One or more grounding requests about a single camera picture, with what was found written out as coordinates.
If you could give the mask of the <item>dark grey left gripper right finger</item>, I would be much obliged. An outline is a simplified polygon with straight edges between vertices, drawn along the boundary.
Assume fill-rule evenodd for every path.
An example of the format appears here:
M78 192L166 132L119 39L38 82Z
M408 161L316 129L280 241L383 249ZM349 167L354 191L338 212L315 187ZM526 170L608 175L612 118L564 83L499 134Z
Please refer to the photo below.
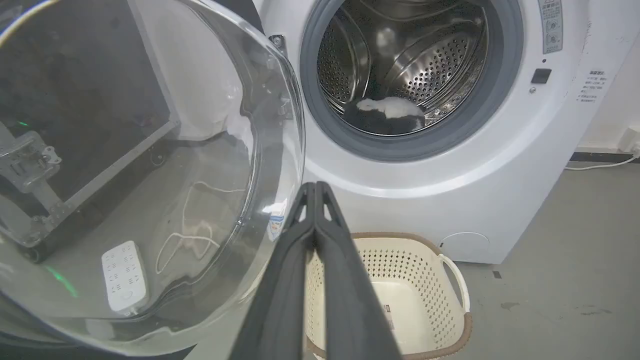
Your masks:
M315 183L315 250L324 267L327 359L400 360L338 200L324 181Z

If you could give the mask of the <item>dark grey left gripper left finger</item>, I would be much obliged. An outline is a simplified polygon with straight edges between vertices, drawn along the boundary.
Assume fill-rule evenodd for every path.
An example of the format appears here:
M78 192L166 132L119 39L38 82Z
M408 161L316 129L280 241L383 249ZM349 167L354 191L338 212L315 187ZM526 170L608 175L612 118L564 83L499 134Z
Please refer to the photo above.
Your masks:
M312 245L315 186L304 183L292 203L274 251L238 332L231 360L301 360L307 254Z

